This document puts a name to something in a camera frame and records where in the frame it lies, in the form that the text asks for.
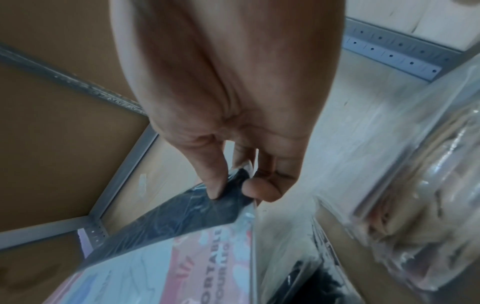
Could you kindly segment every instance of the human hand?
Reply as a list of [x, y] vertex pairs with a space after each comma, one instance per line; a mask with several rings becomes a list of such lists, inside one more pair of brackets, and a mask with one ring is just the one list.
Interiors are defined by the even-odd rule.
[[340, 53], [343, 0], [111, 0], [120, 62], [160, 135], [218, 198], [228, 168], [258, 149], [246, 196], [297, 181]]

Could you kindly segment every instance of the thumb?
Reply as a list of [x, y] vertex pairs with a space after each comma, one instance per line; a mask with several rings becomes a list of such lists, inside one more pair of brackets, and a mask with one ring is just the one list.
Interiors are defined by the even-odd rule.
[[175, 145], [175, 147], [188, 159], [205, 184], [208, 197], [219, 198], [229, 176], [222, 143], [211, 136], [205, 141], [202, 140], [201, 145]]

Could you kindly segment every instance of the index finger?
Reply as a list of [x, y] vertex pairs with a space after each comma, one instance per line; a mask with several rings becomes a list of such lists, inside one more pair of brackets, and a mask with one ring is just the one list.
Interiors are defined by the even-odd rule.
[[277, 158], [275, 171], [269, 178], [249, 179], [243, 183], [241, 190], [248, 197], [274, 202], [298, 181], [303, 162], [304, 155], [297, 158]]

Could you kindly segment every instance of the palm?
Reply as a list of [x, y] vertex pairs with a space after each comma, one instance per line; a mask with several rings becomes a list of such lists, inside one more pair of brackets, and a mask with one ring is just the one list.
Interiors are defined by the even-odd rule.
[[[112, 4], [128, 82], [210, 197], [227, 179], [223, 140], [235, 142], [234, 165], [259, 150], [257, 178], [243, 187], [248, 196], [277, 200], [300, 174], [335, 72], [343, 20], [341, 2], [303, 2], [294, 14], [289, 1]], [[340, 10], [322, 14], [325, 6]], [[317, 21], [322, 17], [333, 31]]]

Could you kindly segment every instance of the metal shelf frame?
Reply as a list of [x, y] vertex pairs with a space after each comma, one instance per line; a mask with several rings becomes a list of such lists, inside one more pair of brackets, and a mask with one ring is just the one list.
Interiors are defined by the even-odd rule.
[[[349, 18], [345, 22], [342, 47], [429, 82], [480, 52], [480, 44], [462, 53]], [[0, 61], [145, 115], [138, 102], [30, 58], [4, 44], [0, 44]], [[480, 83], [469, 88], [467, 94], [473, 95], [479, 90]], [[100, 195], [89, 215], [0, 232], [0, 250], [78, 231], [82, 249], [87, 256], [108, 237], [102, 224], [102, 215], [157, 137], [158, 134], [149, 125]]]

